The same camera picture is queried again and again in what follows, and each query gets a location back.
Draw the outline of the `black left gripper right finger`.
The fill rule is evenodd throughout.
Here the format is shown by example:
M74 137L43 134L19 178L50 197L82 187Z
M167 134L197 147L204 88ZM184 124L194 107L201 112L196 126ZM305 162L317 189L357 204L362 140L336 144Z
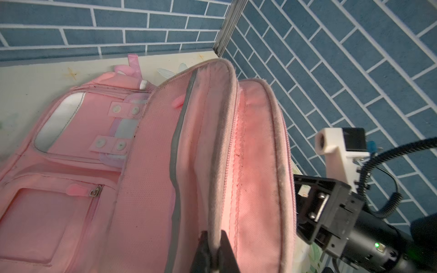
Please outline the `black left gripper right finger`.
M220 247L218 250L218 271L220 273L240 273L231 243L224 230L221 231Z

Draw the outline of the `pink school backpack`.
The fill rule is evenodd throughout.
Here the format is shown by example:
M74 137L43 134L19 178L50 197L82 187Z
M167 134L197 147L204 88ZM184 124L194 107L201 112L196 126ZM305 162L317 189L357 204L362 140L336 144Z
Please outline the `pink school backpack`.
M208 60L155 86L138 58L58 97L1 168L3 273L190 273L226 183L293 174L265 80Z

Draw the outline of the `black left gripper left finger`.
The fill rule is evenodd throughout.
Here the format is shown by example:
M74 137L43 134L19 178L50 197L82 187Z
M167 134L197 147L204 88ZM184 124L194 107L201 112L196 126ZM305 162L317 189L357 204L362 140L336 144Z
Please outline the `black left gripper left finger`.
M210 273L211 253L208 246L208 232L202 231L200 234L198 247L193 258L190 273Z

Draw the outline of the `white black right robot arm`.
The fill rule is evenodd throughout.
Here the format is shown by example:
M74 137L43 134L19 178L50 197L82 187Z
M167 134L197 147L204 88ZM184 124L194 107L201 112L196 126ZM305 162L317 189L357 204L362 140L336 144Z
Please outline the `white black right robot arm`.
M213 273L290 273L295 244L315 244L332 258L370 273L434 273L436 216L406 234L364 209L364 199L334 179L293 174L260 183L226 183L218 246L204 269Z

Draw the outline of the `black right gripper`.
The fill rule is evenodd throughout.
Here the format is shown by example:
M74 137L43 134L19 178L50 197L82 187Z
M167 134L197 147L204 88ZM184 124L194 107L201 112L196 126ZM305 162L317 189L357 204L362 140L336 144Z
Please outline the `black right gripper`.
M297 235L340 258L349 240L364 198L335 179L294 175Z

